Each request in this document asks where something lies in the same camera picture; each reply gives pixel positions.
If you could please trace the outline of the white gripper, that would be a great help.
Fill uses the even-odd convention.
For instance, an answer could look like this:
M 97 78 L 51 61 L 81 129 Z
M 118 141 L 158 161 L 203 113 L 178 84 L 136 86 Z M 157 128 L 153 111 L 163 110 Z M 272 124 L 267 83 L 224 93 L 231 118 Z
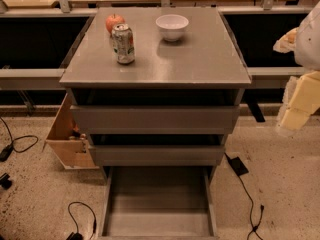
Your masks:
M 277 129 L 298 131 L 319 108 L 320 72 L 313 71 L 299 78 L 291 76 L 277 115 Z

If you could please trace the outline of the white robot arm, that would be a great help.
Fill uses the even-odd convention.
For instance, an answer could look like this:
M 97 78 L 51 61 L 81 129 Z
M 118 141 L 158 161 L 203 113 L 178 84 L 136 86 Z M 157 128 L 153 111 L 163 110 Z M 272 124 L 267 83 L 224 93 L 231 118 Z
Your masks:
M 277 116 L 277 132 L 290 136 L 320 108 L 320 2 L 297 28 L 276 41 L 273 50 L 293 51 L 295 62 L 308 70 L 299 78 L 289 79 Z

